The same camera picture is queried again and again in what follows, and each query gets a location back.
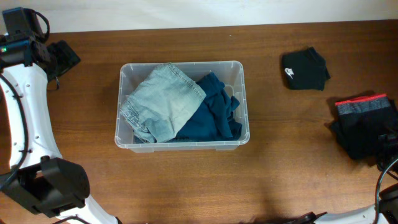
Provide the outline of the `black shorts red waistband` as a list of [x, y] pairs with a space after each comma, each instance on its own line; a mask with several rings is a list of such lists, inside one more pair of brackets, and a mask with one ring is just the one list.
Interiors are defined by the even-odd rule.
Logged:
[[386, 94], [337, 101], [335, 106], [338, 119], [330, 129], [353, 160], [371, 157], [378, 135], [397, 133], [397, 107]]

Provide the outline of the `light blue jeans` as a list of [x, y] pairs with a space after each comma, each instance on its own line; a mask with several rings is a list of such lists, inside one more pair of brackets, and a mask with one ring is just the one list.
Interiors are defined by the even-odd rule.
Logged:
[[205, 97], [178, 67], [163, 63], [126, 98], [120, 112], [141, 141], [162, 143], [176, 137]]

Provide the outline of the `black shirt white logo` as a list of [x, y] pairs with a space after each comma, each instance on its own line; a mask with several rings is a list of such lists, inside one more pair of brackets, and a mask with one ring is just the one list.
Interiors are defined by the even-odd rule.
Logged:
[[284, 54], [281, 62], [291, 90], [323, 91], [325, 82], [331, 78], [326, 60], [314, 47]]

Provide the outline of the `clear plastic storage container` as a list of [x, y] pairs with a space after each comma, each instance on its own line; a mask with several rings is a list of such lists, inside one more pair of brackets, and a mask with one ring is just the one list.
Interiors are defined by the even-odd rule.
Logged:
[[239, 101], [239, 106], [234, 111], [234, 119], [242, 124], [241, 136], [236, 141], [200, 141], [200, 142], [167, 142], [167, 143], [141, 143], [135, 137], [133, 128], [127, 123], [120, 113], [120, 107], [136, 87], [145, 80], [158, 63], [127, 63], [120, 69], [118, 109], [114, 141], [117, 147], [129, 149], [136, 153], [156, 151], [189, 151], [212, 149], [216, 151], [235, 150], [246, 144], [250, 139], [248, 107], [244, 68], [239, 61], [215, 62], [175, 62], [183, 73], [194, 81], [213, 72], [225, 84], [228, 96], [234, 96]]

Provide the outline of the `teal blue shirt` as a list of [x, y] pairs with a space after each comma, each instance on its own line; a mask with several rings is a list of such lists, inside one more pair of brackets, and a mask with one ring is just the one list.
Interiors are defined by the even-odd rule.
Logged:
[[173, 142], [235, 141], [241, 137], [242, 124], [234, 119], [239, 100], [229, 96], [225, 84], [211, 72], [197, 84], [206, 97], [172, 139]]

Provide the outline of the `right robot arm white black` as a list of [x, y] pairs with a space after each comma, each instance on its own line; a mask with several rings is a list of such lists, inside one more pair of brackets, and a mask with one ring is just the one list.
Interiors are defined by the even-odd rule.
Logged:
[[381, 190], [383, 179], [390, 171], [397, 172], [397, 133], [384, 133], [377, 136], [376, 145], [371, 147], [371, 155], [377, 159], [381, 174], [377, 180], [375, 203], [368, 207], [346, 213], [313, 212], [302, 215], [291, 224], [393, 224], [397, 223], [397, 184]]

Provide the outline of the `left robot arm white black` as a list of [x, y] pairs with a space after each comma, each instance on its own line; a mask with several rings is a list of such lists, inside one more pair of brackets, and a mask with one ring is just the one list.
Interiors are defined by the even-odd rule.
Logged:
[[1, 44], [1, 89], [11, 131], [10, 171], [1, 192], [35, 215], [68, 223], [119, 223], [91, 196], [84, 168], [58, 150], [47, 105], [48, 69], [56, 58], [27, 36]]

